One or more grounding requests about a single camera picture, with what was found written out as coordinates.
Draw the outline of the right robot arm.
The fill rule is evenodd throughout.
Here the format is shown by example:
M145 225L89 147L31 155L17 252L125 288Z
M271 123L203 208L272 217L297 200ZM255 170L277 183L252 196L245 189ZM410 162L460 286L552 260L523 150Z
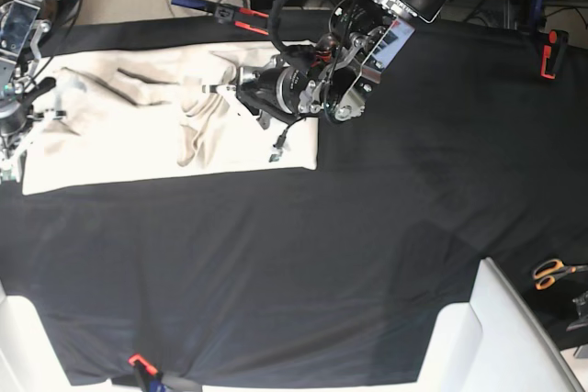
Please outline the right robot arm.
M30 128L36 99L54 86L38 81L41 46L70 20L82 0L6 0L1 4L1 141Z

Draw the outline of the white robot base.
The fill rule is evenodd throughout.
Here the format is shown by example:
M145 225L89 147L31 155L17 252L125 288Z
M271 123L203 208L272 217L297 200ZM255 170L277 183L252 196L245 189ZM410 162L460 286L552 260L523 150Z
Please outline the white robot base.
M34 305L1 293L1 389L3 391L111 391L109 381L72 386Z
M254 305L207 391L584 391L491 258L411 253L330 295Z

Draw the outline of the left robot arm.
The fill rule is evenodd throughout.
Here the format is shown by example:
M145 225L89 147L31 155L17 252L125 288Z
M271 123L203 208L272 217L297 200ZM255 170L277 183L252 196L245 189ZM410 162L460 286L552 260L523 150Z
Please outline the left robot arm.
M267 31L277 49L264 67L243 67L240 103L291 127L304 118L342 124L361 116L383 72L413 35L411 19L431 23L447 0L342 0L316 43L286 44L279 36L288 0L275 0Z

